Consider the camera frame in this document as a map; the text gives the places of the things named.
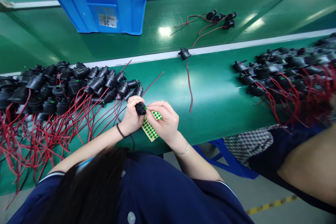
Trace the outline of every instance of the silver bracelet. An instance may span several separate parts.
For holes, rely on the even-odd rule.
[[[187,152],[187,150],[189,149],[189,143],[187,143],[188,145],[187,145],[187,148],[186,148],[186,150],[185,150],[185,152],[182,152],[182,153],[177,153],[177,152],[175,152],[175,151],[173,151],[175,154],[177,154],[177,155],[183,155],[183,154],[185,154],[186,152]]]

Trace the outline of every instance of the button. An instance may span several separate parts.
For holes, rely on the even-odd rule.
[[[127,215],[127,220],[129,224],[135,223],[135,214],[133,212],[129,212]]]

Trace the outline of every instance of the blue chair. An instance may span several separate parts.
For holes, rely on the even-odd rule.
[[[209,159],[206,158],[202,151],[199,149],[197,145],[193,146],[194,149],[210,164],[215,165],[225,171],[231,172],[234,175],[237,175],[239,177],[244,177],[248,179],[255,179],[259,176],[258,173],[252,171],[251,169],[247,168],[246,166],[242,165],[228,150],[228,148],[225,145],[224,139],[220,138],[217,140],[213,140],[209,142],[210,144],[216,146],[219,150],[219,154],[214,156],[213,158]],[[228,166],[218,162],[218,159],[223,157],[226,162],[228,163]]]

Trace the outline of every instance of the black-and-yellow tape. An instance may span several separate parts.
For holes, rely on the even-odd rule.
[[[249,210],[246,210],[245,212],[248,215],[253,215],[253,214],[256,214],[256,213],[258,213],[260,211],[268,210],[270,208],[278,207],[278,206],[280,206],[282,204],[285,204],[285,203],[288,203],[288,202],[292,202],[293,200],[296,200],[296,199],[300,199],[300,198],[298,196],[296,196],[296,195],[289,196],[287,198],[279,199],[279,200],[276,200],[276,201],[271,202],[271,203],[266,204],[266,205],[261,205],[261,206],[258,206],[256,208],[251,208]]]

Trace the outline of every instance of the bracelet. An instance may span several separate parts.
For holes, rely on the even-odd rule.
[[[123,133],[121,133],[121,131],[120,131],[120,129],[119,129],[119,124],[117,124],[116,126],[117,126],[117,129],[118,129],[118,131],[119,131],[120,135],[121,135],[123,138],[126,138],[126,137],[124,136],[124,134],[123,134]]]
[[[188,145],[187,145],[187,148],[186,148],[186,150],[185,150],[185,152],[182,152],[182,153],[177,153],[177,152],[175,152],[175,151],[173,151],[175,154],[177,154],[177,155],[183,155],[183,154],[185,154],[186,152],[187,152],[187,150],[189,149],[189,143],[187,143]]]

